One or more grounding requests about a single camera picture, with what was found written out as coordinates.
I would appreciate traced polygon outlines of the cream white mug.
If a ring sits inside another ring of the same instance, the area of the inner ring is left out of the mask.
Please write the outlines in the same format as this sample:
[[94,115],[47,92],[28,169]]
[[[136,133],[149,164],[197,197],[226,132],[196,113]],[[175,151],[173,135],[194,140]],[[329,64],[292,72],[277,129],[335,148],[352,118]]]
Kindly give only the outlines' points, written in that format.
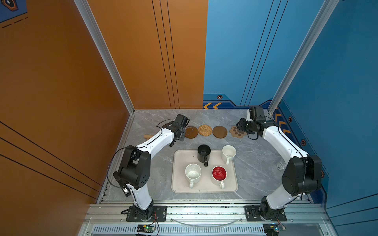
[[236,156],[236,148],[231,145],[226,145],[222,149],[222,155],[221,158],[224,161],[226,165],[229,165],[230,162],[234,159]]

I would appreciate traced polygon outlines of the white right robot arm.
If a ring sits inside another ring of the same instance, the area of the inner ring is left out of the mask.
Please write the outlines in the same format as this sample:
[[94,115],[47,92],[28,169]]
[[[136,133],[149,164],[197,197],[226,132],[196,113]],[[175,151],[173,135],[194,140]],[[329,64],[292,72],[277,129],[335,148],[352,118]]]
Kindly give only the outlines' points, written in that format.
[[297,197],[321,189],[321,159],[317,155],[309,155],[290,140],[279,125],[265,115],[263,107],[251,107],[247,117],[241,118],[236,127],[248,135],[256,134],[257,138],[268,141],[286,164],[282,184],[261,200],[259,213],[262,219],[277,219],[285,206]]

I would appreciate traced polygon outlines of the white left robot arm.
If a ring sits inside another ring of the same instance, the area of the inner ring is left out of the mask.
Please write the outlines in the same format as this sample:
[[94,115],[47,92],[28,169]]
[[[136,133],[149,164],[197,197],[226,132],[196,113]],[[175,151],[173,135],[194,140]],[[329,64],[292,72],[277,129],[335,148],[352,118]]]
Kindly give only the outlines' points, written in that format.
[[172,147],[176,141],[185,139],[186,127],[190,119],[178,114],[174,119],[159,128],[159,131],[145,142],[133,146],[123,147],[123,156],[119,169],[113,177],[125,196],[132,196],[133,210],[136,215],[149,220],[153,216],[154,202],[149,194],[147,182],[151,173],[151,160],[165,146]]

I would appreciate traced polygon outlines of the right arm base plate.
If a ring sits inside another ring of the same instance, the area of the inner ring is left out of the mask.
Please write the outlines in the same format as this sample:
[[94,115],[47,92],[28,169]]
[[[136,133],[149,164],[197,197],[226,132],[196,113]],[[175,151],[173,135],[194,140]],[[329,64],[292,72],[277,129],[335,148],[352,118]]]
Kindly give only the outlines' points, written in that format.
[[284,209],[270,209],[269,207],[247,205],[244,206],[247,221],[287,221]]

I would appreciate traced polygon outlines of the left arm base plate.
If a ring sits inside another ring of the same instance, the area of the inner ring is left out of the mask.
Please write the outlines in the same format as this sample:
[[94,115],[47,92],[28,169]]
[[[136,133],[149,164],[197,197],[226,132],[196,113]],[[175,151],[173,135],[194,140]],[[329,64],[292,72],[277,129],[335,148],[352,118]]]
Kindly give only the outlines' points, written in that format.
[[152,206],[146,211],[139,209],[137,206],[132,205],[127,210],[127,222],[158,222],[166,221],[167,206]]

